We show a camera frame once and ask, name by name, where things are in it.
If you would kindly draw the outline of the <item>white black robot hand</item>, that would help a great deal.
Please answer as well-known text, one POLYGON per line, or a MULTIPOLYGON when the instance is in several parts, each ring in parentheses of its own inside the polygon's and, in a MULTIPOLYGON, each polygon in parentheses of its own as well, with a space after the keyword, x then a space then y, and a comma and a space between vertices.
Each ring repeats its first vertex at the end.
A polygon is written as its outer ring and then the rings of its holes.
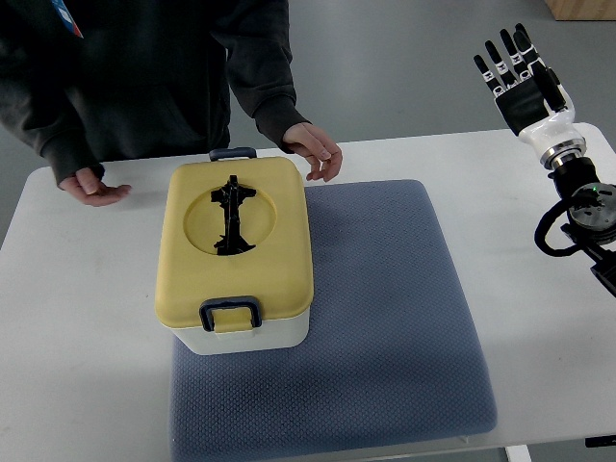
POLYGON ((487 64, 480 55, 474 56, 474 62, 506 125, 534 150, 546 169, 555 170, 582 157, 586 141, 574 127, 574 103, 542 59, 526 27, 518 23, 513 32, 502 29, 500 39, 505 57, 487 40, 485 49, 491 62, 487 64))

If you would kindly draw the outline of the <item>person's right hand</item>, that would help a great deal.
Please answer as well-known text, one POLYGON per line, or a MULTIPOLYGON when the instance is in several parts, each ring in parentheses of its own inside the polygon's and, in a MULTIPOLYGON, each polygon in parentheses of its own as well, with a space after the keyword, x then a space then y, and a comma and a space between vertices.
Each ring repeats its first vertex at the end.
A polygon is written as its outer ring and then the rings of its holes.
POLYGON ((111 187, 106 185, 89 168, 82 168, 65 178, 59 188, 80 203, 91 207, 104 207, 115 204, 128 196, 132 190, 130 185, 111 187))

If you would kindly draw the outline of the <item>person's left hand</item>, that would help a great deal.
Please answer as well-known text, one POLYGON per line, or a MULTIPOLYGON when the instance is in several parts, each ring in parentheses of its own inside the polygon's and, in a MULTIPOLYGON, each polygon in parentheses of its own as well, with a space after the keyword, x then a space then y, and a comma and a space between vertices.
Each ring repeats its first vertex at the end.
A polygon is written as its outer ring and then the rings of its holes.
POLYGON ((285 131, 282 141, 286 148, 309 164, 307 181, 329 182, 340 173, 343 151, 321 128, 300 122, 285 131))

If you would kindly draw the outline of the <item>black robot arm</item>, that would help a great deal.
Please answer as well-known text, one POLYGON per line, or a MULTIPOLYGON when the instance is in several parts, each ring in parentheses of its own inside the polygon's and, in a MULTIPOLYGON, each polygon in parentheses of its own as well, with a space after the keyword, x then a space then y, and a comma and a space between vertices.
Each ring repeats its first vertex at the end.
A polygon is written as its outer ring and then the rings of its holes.
POLYGON ((560 230, 572 244, 552 249, 555 257, 585 253, 594 265, 591 273, 611 294, 615 294, 615 252, 607 248, 615 242, 615 186, 602 182, 593 162, 573 158, 557 167, 549 177, 560 197, 554 206, 567 221, 560 230))

